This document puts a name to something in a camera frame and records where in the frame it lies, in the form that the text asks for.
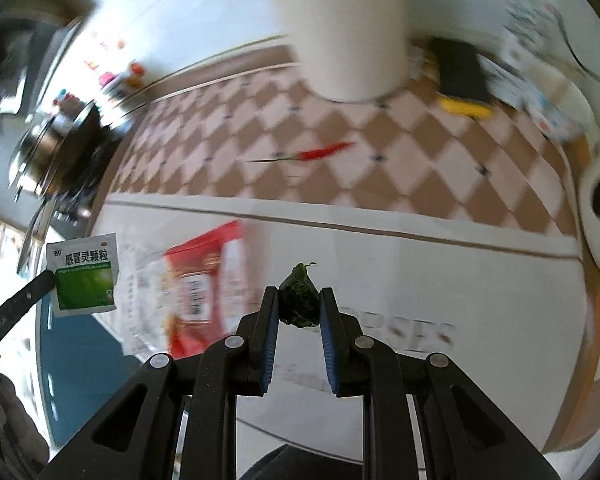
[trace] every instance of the white tabletop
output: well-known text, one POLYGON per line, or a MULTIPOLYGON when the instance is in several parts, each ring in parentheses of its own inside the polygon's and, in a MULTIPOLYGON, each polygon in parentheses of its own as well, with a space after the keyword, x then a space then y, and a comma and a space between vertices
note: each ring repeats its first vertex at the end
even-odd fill
MULTIPOLYGON (((241 214, 252 286, 279 285, 298 262, 317 262, 310 268, 316 287, 332 286, 340 309, 356 314, 365 333, 414 356, 445 352, 542 447, 584 329, 584 280, 570 242, 411 214, 231 200, 114 194, 93 234, 116 232, 119 247, 131 240, 157 251, 241 214), (359 229, 363 221, 382 225, 384 234, 359 229), (427 240, 410 235, 423 226, 427 240)), ((269 393, 240 398, 238 418, 359 460, 362 403, 328 391, 319 332, 281 325, 275 364, 269 393)))

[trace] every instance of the cooking pot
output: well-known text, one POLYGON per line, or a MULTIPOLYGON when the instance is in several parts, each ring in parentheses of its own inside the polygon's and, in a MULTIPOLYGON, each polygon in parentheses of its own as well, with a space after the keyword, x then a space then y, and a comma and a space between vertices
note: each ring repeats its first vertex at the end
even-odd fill
POLYGON ((94 101, 83 108, 71 128, 58 117, 32 126, 11 156, 9 185, 17 186, 15 200, 23 190, 39 198, 65 190, 70 184, 65 174, 99 130, 100 114, 94 101))
MULTIPOLYGON (((18 186, 15 199, 18 199, 23 190, 43 199, 27 228, 17 273, 20 273, 29 256, 31 237, 40 213, 48 202, 55 209, 58 194, 71 186, 72 169, 100 133, 100 113, 95 101, 83 108, 67 133, 59 131, 54 123, 55 118, 51 118, 39 128, 31 128, 20 139, 11 157, 10 185, 18 186)), ((52 216, 53 211, 46 216, 46 225, 40 226, 39 230, 48 228, 52 216)))

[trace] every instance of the stainless steel pot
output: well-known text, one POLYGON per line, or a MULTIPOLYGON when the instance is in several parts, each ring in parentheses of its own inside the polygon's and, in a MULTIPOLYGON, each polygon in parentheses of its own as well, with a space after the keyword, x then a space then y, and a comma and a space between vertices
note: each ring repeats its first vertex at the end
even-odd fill
POLYGON ((11 155, 9 185, 16 185, 15 200, 23 190, 39 198, 65 190, 69 184, 64 181, 65 174, 99 129, 100 114, 94 101, 83 108, 70 128, 59 116, 32 126, 11 155))

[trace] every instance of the medicine packet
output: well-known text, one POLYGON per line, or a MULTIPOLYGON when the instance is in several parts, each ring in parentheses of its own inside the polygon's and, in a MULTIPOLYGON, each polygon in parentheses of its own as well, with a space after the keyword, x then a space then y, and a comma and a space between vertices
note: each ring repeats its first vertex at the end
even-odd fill
POLYGON ((116 234, 46 245, 46 268, 56 275, 54 315, 77 316, 114 310, 118 280, 116 234))

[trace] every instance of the white wall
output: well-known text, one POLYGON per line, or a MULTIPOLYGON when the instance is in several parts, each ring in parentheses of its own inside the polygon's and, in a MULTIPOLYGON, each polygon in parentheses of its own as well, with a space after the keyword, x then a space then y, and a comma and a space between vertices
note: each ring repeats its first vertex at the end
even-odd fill
MULTIPOLYGON (((407 0, 413 33, 446 33, 477 43, 497 42, 507 0, 407 0)), ((149 79, 175 72, 208 56, 283 34, 267 0, 94 0, 90 30, 123 38, 127 55, 142 60, 149 79)), ((571 43, 580 59, 600 72, 600 20, 585 0, 558 0, 571 43)), ((556 38, 554 56, 571 63, 556 38)), ((600 124, 600 85, 588 82, 600 124)))

